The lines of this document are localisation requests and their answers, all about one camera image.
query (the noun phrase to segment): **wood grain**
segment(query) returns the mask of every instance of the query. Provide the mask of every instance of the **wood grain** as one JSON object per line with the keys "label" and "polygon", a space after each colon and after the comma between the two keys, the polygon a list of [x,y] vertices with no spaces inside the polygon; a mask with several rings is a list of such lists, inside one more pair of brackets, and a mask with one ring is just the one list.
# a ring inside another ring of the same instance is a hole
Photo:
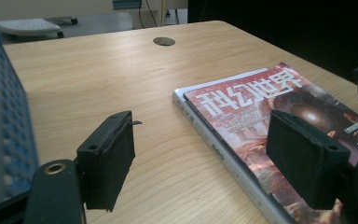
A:
{"label": "wood grain", "polygon": [[[176,44],[162,47],[153,39]],[[172,91],[290,64],[358,112],[356,86],[221,21],[5,46],[28,92],[41,163],[74,159],[132,110],[136,158],[112,214],[89,223],[267,223],[172,102]]]}

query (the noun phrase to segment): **magazine spine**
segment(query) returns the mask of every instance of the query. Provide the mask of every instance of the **magazine spine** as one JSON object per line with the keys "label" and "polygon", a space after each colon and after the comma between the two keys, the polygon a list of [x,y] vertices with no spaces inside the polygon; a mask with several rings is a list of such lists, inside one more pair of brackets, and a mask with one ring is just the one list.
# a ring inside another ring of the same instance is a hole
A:
{"label": "magazine spine", "polygon": [[255,177],[243,170],[234,155],[214,134],[213,131],[202,121],[197,113],[191,109],[190,105],[184,101],[178,92],[173,93],[173,101],[185,115],[187,120],[193,125],[201,138],[207,143],[208,147],[214,152],[216,157],[225,165],[230,174],[238,181],[242,189],[252,199],[258,209],[264,214],[270,223],[294,223],[283,208],[268,196],[261,189]]}

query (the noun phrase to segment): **red magazine cover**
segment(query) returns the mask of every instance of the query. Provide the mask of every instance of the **red magazine cover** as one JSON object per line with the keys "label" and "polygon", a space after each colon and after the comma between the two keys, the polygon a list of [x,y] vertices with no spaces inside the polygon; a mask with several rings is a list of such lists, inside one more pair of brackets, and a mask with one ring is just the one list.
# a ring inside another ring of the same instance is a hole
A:
{"label": "red magazine cover", "polygon": [[184,94],[216,135],[298,223],[340,223],[342,204],[313,210],[266,154],[272,109],[295,114],[335,138],[358,162],[358,114],[285,63],[258,74],[201,87]]}

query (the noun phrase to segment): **blue plastic basket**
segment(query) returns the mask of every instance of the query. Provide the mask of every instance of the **blue plastic basket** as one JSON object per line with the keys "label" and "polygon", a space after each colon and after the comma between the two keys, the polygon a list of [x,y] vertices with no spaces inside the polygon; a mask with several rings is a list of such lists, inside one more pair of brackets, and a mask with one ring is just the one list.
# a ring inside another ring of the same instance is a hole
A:
{"label": "blue plastic basket", "polygon": [[0,42],[0,202],[30,189],[38,165],[26,92]]}

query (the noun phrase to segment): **gray floor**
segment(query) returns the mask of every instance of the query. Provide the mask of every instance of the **gray floor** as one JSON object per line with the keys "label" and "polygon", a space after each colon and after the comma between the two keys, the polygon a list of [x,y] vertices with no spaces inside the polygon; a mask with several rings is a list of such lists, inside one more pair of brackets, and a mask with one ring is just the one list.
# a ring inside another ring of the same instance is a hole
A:
{"label": "gray floor", "polygon": [[[187,9],[178,9],[179,23],[187,23]],[[69,19],[48,20],[60,25],[64,38],[97,35],[132,30],[132,18],[130,13],[112,13],[103,15],[80,16],[77,24],[73,25]],[[167,25],[177,24],[175,10],[170,10],[170,16],[166,18]],[[23,43],[40,40],[57,39],[57,35],[39,36],[15,36],[0,32],[2,44]]]}

